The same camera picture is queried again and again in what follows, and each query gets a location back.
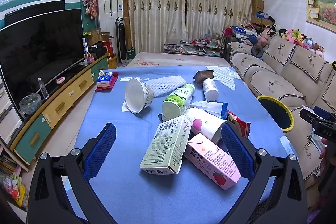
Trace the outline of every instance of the white supplement bottle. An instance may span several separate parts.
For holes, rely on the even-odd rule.
[[[219,92],[214,80],[207,78],[203,82],[203,91],[205,99],[210,102],[216,101],[219,97]]]
[[[162,103],[162,116],[166,120],[181,116],[189,107],[194,93],[193,84],[186,84],[174,90]]]

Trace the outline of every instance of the blue tablecloth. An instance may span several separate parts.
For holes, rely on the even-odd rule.
[[[82,148],[96,137],[107,122],[117,128],[117,138],[97,177],[90,184],[103,205],[118,224],[218,223],[231,209],[247,179],[224,191],[188,160],[178,175],[156,176],[139,168],[140,162],[160,123],[158,114],[165,96],[154,98],[139,114],[122,112],[126,81],[122,77],[160,78],[181,75],[193,83],[194,74],[203,66],[145,67],[117,69],[119,78],[112,90],[95,93],[78,133],[75,147]],[[251,122],[249,140],[256,148],[265,148],[271,155],[286,157],[279,138],[281,129],[257,101],[241,79],[234,79],[232,90],[216,81],[218,102],[227,102],[228,109],[246,122]],[[196,85],[192,102],[205,100],[201,85]],[[270,193],[270,179],[262,200]],[[72,190],[67,191],[76,214],[85,218]]]

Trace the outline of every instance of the pink juice box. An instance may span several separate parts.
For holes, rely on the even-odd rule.
[[[184,156],[224,190],[241,177],[231,156],[201,133],[187,143]]]

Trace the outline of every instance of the painting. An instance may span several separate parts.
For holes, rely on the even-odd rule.
[[[314,0],[314,4],[309,6],[307,3],[307,22],[324,27],[332,32],[336,32],[336,0]],[[308,16],[308,7],[319,9],[318,18]]]

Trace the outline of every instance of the beige sofa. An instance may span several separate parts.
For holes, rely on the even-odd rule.
[[[238,42],[229,45],[231,66],[254,95],[277,98],[292,112],[294,128],[286,136],[298,153],[308,188],[320,175],[321,160],[318,150],[307,139],[312,126],[299,113],[302,105],[336,112],[335,70],[318,55],[280,37],[270,37],[263,60],[250,55],[251,46]]]

